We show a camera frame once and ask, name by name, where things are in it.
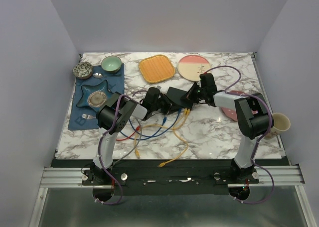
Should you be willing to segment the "black network switch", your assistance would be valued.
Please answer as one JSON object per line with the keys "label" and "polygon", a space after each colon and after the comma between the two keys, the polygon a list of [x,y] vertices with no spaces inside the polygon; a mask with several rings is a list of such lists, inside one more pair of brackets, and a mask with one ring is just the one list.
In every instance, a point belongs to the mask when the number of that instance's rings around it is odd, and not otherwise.
{"label": "black network switch", "polygon": [[172,102],[173,105],[179,108],[192,109],[193,102],[186,99],[187,91],[180,90],[174,87],[169,87],[166,96]]}

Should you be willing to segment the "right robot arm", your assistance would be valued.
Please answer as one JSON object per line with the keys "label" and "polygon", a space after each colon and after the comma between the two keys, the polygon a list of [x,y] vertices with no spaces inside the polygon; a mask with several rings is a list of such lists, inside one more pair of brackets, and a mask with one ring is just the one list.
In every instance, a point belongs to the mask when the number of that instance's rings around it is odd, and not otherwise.
{"label": "right robot arm", "polygon": [[254,165],[254,157],[260,140],[273,126],[273,118],[262,94],[238,94],[218,90],[212,74],[204,73],[185,92],[169,88],[166,94],[158,92],[158,109],[168,114],[180,108],[191,109],[194,104],[203,102],[212,107],[235,111],[242,133],[239,150],[234,158],[236,167],[229,171],[230,179],[241,183],[247,178],[246,168]]}

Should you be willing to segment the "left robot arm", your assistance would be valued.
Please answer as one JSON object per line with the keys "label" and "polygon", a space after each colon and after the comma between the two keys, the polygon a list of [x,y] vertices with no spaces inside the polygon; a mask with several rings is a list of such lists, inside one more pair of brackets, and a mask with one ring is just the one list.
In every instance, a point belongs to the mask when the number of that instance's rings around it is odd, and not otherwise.
{"label": "left robot arm", "polygon": [[118,92],[112,94],[96,114],[101,138],[93,161],[98,167],[93,174],[94,180],[100,185],[110,181],[111,173],[107,169],[113,164],[116,138],[131,117],[147,120],[154,112],[168,114],[172,108],[173,102],[158,88],[149,88],[139,102]]}

